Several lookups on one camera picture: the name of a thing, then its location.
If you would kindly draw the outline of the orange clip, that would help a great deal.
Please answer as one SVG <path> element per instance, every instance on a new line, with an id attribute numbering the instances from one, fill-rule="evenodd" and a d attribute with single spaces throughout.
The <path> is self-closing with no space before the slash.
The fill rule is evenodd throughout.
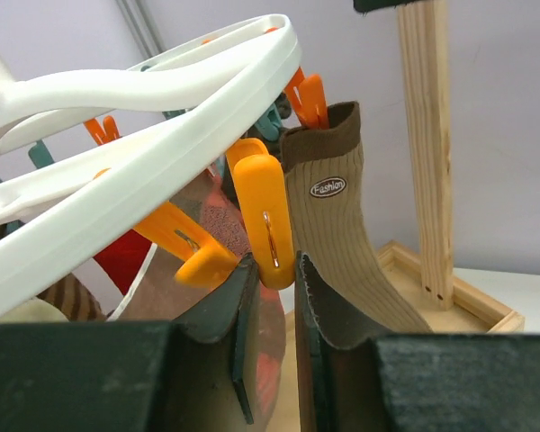
<path id="1" fill-rule="evenodd" d="M 305 76 L 299 67 L 284 93 L 302 126 L 321 130 L 329 128 L 328 105 L 318 74 Z"/>

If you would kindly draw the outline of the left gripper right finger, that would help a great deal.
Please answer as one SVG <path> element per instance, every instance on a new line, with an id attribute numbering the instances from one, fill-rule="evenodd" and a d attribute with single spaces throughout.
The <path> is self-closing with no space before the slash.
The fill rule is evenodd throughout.
<path id="1" fill-rule="evenodd" d="M 304 431 L 540 431 L 540 334 L 396 333 L 295 265 Z"/>

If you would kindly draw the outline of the white round clip hanger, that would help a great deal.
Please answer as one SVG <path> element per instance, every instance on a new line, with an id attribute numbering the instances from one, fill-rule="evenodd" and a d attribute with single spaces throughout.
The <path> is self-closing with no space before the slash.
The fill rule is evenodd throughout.
<path id="1" fill-rule="evenodd" d="M 286 88 L 302 50 L 279 13 L 190 40 L 127 70 L 14 79 L 0 56 L 0 157 L 113 110 L 174 119 L 0 184 L 0 317 L 117 239 L 225 152 Z"/>

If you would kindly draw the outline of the teal clip front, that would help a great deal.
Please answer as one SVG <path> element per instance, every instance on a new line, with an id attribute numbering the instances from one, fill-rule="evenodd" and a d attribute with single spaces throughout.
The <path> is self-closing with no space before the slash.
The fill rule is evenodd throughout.
<path id="1" fill-rule="evenodd" d="M 282 128 L 282 119 L 274 103 L 255 122 L 254 126 L 265 140 L 279 140 L 280 129 Z"/>

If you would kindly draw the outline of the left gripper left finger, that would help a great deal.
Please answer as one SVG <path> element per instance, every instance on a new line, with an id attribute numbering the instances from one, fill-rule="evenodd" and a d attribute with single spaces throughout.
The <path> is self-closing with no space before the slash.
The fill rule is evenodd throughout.
<path id="1" fill-rule="evenodd" d="M 256 417 L 251 255 L 177 319 L 0 325 L 0 431 L 244 431 Z"/>

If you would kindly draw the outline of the tan sock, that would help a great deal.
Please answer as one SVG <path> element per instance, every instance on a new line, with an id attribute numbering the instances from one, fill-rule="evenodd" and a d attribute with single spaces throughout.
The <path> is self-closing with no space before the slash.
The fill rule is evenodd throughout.
<path id="1" fill-rule="evenodd" d="M 327 129 L 293 128 L 280 140 L 294 245 L 370 318 L 397 332 L 429 332 L 383 272 L 365 229 L 360 106 L 335 103 L 328 116 Z"/>

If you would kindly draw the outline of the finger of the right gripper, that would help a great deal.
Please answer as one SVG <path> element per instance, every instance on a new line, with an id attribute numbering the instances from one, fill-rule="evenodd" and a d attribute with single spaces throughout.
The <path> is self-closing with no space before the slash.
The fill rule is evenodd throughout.
<path id="1" fill-rule="evenodd" d="M 359 14 L 369 14 L 377 10 L 396 8 L 419 2 L 420 0 L 354 0 L 354 10 Z"/>

